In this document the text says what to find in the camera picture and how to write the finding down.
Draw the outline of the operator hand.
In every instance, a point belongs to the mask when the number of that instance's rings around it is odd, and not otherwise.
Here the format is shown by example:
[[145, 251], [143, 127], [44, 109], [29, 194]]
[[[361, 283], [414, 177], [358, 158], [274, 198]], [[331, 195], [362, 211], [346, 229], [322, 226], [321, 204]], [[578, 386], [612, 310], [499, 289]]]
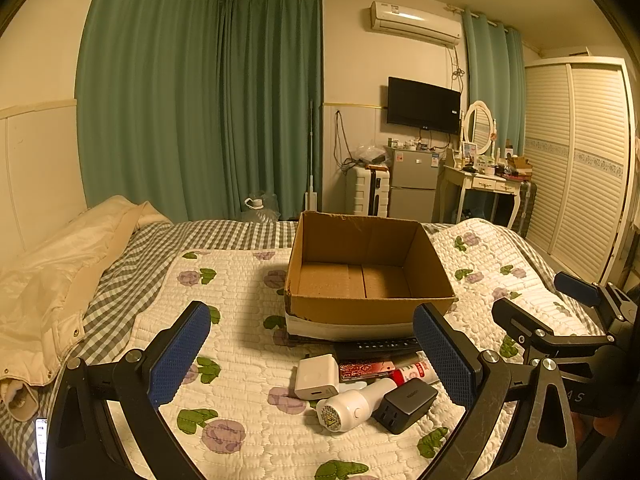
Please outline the operator hand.
[[584, 445], [587, 437], [596, 432], [613, 440], [613, 448], [620, 452], [637, 452], [639, 449], [639, 413], [616, 410], [606, 417], [589, 417], [570, 413], [574, 425], [577, 448]]

